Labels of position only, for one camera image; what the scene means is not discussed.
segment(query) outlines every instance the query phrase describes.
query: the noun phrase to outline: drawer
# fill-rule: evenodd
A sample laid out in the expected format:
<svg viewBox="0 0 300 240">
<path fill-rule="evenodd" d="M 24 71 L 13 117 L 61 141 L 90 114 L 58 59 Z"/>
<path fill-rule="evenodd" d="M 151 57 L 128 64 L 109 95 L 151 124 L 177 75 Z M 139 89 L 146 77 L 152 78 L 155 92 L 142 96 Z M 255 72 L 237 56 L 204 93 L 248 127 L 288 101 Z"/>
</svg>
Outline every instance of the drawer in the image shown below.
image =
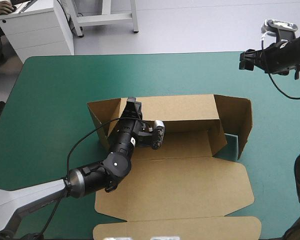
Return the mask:
<svg viewBox="0 0 300 240">
<path fill-rule="evenodd" d="M 6 35 L 15 50 L 38 45 L 62 42 L 65 36 L 60 27 L 52 27 L 35 31 L 27 31 Z"/>
<path fill-rule="evenodd" d="M 0 27 L 5 35 L 25 33 L 58 26 L 59 22 L 54 11 L 0 20 Z"/>
<path fill-rule="evenodd" d="M 33 56 L 64 56 L 73 55 L 70 47 L 65 41 L 54 42 L 45 45 L 31 46 L 15 50 L 21 61 L 24 63 L 27 58 Z"/>
</svg>

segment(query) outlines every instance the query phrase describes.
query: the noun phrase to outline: robotic arm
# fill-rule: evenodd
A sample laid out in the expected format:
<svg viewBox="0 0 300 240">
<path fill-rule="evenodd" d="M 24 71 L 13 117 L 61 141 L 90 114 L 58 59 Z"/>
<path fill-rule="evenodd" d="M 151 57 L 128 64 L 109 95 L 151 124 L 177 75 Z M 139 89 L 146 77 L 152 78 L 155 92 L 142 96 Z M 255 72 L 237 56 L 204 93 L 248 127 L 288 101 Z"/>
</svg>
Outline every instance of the robotic arm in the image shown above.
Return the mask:
<svg viewBox="0 0 300 240">
<path fill-rule="evenodd" d="M 153 128 L 147 127 L 142 121 L 141 106 L 134 97 L 127 99 L 105 160 L 71 169 L 65 179 L 14 191 L 0 189 L 0 239 L 12 239 L 24 216 L 59 198 L 81 198 L 101 189 L 107 193 L 115 190 L 131 170 L 135 147 L 159 149 L 165 126 L 156 120 Z"/>
<path fill-rule="evenodd" d="M 240 70 L 253 71 L 254 66 L 265 73 L 288 75 L 295 70 L 295 79 L 300 72 L 300 37 L 296 38 L 298 27 L 290 22 L 266 19 L 261 32 L 276 37 L 276 43 L 265 49 L 248 49 L 240 55 Z"/>
</svg>

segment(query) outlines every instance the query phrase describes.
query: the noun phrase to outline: open cardboard box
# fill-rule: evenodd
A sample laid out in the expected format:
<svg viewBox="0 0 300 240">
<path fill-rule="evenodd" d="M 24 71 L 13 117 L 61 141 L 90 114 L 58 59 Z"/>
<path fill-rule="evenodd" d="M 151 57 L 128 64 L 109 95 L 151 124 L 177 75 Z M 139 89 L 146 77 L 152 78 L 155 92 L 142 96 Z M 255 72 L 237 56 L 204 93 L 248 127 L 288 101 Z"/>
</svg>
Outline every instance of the open cardboard box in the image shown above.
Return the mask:
<svg viewBox="0 0 300 240">
<path fill-rule="evenodd" d="M 88 103 L 96 127 L 120 117 L 126 98 Z M 98 191 L 97 212 L 127 222 L 100 224 L 95 240 L 131 237 L 150 240 L 258 240 L 261 223 L 253 216 L 226 215 L 254 202 L 246 168 L 213 157 L 226 144 L 225 133 L 238 136 L 242 153 L 252 128 L 248 99 L 204 94 L 138 97 L 143 120 L 162 120 L 162 147 L 136 148 L 132 170 L 111 192 Z M 115 123 L 97 133 L 103 146 Z"/>
</svg>

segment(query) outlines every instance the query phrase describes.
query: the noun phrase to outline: black cable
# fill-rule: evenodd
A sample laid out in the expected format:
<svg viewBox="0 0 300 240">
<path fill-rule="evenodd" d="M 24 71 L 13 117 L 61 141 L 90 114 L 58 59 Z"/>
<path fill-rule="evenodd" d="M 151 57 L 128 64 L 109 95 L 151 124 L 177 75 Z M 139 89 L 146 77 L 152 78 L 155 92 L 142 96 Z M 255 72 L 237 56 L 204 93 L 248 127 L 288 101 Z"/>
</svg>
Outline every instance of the black cable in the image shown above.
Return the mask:
<svg viewBox="0 0 300 240">
<path fill-rule="evenodd" d="M 60 5 L 60 7 L 61 7 L 61 9 L 62 9 L 62 11 L 63 11 L 63 14 L 64 14 L 64 16 L 65 16 L 66 22 L 68 23 L 68 26 L 69 26 L 69 28 L 70 28 L 72 34 L 77 35 L 75 32 L 73 32 L 74 27 L 73 27 L 73 28 L 70 27 L 70 18 L 68 19 L 67 13 L 66 13 L 66 11 L 65 11 L 65 9 L 64 9 L 64 6 L 63 6 L 62 3 L 60 2 L 60 0 L 56 0 L 56 1 L 59 3 L 59 5 Z"/>
<path fill-rule="evenodd" d="M 71 156 L 72 152 L 75 150 L 75 148 L 76 148 L 83 140 L 85 140 L 88 136 L 90 136 L 91 134 L 93 134 L 93 133 L 96 132 L 97 130 L 103 128 L 104 126 L 106 126 L 106 125 L 108 125 L 108 124 L 110 124 L 110 123 L 112 123 L 112 122 L 114 122 L 114 121 L 124 120 L 124 119 L 135 120 L 135 121 L 139 121 L 139 122 L 141 122 L 141 123 L 144 123 L 144 124 L 146 124 L 146 125 L 149 125 L 149 123 L 147 123 L 146 121 L 143 121 L 143 120 L 138 119 L 138 118 L 134 118 L 134 117 L 117 117 L 117 118 L 111 119 L 111 120 L 109 120 L 109 121 L 107 121 L 107 122 L 101 124 L 101 125 L 98 126 L 96 129 L 94 129 L 94 130 L 92 130 L 91 132 L 89 132 L 88 134 L 86 134 L 86 135 L 85 135 L 84 137 L 82 137 L 79 141 L 77 141 L 75 145 L 73 145 L 73 147 L 71 148 L 71 150 L 70 150 L 70 152 L 69 152 L 69 154 L 68 154 L 68 157 L 67 157 L 67 159 L 66 159 L 66 179 L 67 179 L 67 180 L 69 179 L 69 160 L 70 160 L 70 156 Z M 98 167 L 104 168 L 110 175 L 113 175 L 113 173 L 112 173 L 107 167 L 105 167 L 105 166 L 103 166 L 103 165 L 101 165 L 101 164 L 100 164 Z M 49 226 L 49 224 L 50 224 L 52 218 L 53 218 L 54 215 L 55 215 L 55 212 L 56 212 L 56 210 L 57 210 L 57 208 L 58 208 L 58 206 L 59 206 L 59 203 L 60 203 L 61 199 L 63 198 L 63 196 L 64 196 L 65 193 L 66 193 L 66 189 L 67 189 L 67 188 L 65 187 L 65 188 L 63 189 L 63 191 L 61 192 L 60 197 L 57 199 L 57 201 L 56 201 L 56 203 L 55 203 L 55 205 L 54 205 L 54 208 L 53 208 L 53 210 L 52 210 L 52 212 L 51 212 L 51 214 L 50 214 L 48 220 L 46 221 L 46 223 L 45 223 L 43 229 L 41 230 L 41 232 L 40 232 L 37 236 L 35 236 L 34 240 L 37 240 L 38 238 L 40 238 L 40 236 L 42 236 L 42 235 L 44 234 L 44 232 L 46 231 L 46 229 L 48 228 L 48 226 Z"/>
<path fill-rule="evenodd" d="M 67 189 L 67 188 L 65 187 L 65 188 L 62 190 L 62 192 L 61 192 L 61 194 L 60 194 L 60 197 L 57 199 L 57 201 L 56 201 L 56 203 L 55 203 L 55 205 L 54 205 L 54 208 L 53 208 L 53 210 L 52 210 L 52 212 L 51 212 L 51 214 L 50 214 L 48 220 L 46 221 L 46 223 L 45 223 L 44 227 L 42 228 L 41 232 L 40 232 L 37 236 L 34 237 L 34 240 L 39 239 L 39 238 L 44 234 L 44 232 L 46 231 L 46 229 L 48 228 L 48 226 L 49 226 L 49 224 L 50 224 L 52 218 L 53 218 L 54 215 L 55 215 L 55 212 L 57 211 L 57 208 L 58 208 L 58 206 L 59 206 L 59 203 L 61 202 L 61 199 L 63 198 L 63 196 L 64 196 L 65 193 L 66 193 L 66 189 Z"/>
<path fill-rule="evenodd" d="M 64 6 L 62 5 L 62 3 L 61 3 L 59 0 L 56 0 L 56 1 L 59 3 L 59 5 L 60 5 L 60 7 L 61 7 L 61 9 L 62 9 L 62 11 L 63 11 L 63 13 L 64 13 L 65 19 L 66 19 L 66 21 L 67 21 L 67 23 L 68 23 L 68 25 L 69 25 L 70 22 L 69 22 L 69 20 L 68 20 L 66 11 L 65 11 L 65 9 L 64 9 Z"/>
<path fill-rule="evenodd" d="M 275 88 L 285 97 L 287 97 L 288 99 L 292 99 L 292 100 L 300 100 L 300 97 L 294 97 L 294 96 L 289 96 L 288 94 L 286 94 L 284 91 L 282 91 L 278 85 L 275 83 L 274 79 L 272 78 L 271 74 L 269 73 L 269 68 L 268 68 L 268 64 L 267 64 L 267 58 L 266 58 L 266 54 L 265 54 L 265 49 L 264 49 L 264 40 L 261 40 L 261 49 L 262 49 L 262 54 L 263 54 L 263 59 L 264 59 L 264 65 L 265 65 L 265 70 L 268 73 L 268 76 L 271 80 L 271 82 L 273 83 L 273 85 L 275 86 Z"/>
<path fill-rule="evenodd" d="M 98 126 L 96 129 L 92 130 L 91 132 L 87 133 L 85 136 L 83 136 L 79 141 L 76 142 L 75 145 L 73 145 L 73 147 L 71 148 L 68 156 L 67 156 L 67 159 L 66 159 L 66 179 L 68 180 L 69 179 L 69 162 L 70 162 L 70 156 L 72 154 L 72 152 L 75 150 L 75 148 L 83 141 L 85 140 L 87 137 L 89 137 L 91 134 L 93 134 L 94 132 L 96 132 L 97 130 L 99 130 L 100 128 L 103 128 L 104 126 L 114 122 L 114 121 L 118 121 L 118 120 L 124 120 L 124 119 L 129 119 L 129 120 L 135 120 L 135 121 L 139 121 L 141 123 L 144 123 L 146 125 L 149 125 L 149 123 L 147 123 L 146 121 L 143 121 L 139 118 L 133 118 L 133 117 L 117 117 L 117 118 L 114 118 L 114 119 L 111 119 L 103 124 L 101 124 L 100 126 Z"/>
</svg>

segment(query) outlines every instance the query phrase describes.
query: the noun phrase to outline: person's hand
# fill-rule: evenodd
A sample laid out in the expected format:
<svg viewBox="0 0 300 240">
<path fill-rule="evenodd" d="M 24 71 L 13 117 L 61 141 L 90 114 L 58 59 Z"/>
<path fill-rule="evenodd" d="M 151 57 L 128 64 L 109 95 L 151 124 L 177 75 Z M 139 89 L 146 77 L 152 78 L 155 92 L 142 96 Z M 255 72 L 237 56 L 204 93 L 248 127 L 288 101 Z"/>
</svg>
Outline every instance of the person's hand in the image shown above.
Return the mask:
<svg viewBox="0 0 300 240">
<path fill-rule="evenodd" d="M 1 1 L 0 2 L 0 14 L 10 14 L 13 11 L 13 7 L 10 2 L 8 1 Z"/>
</svg>

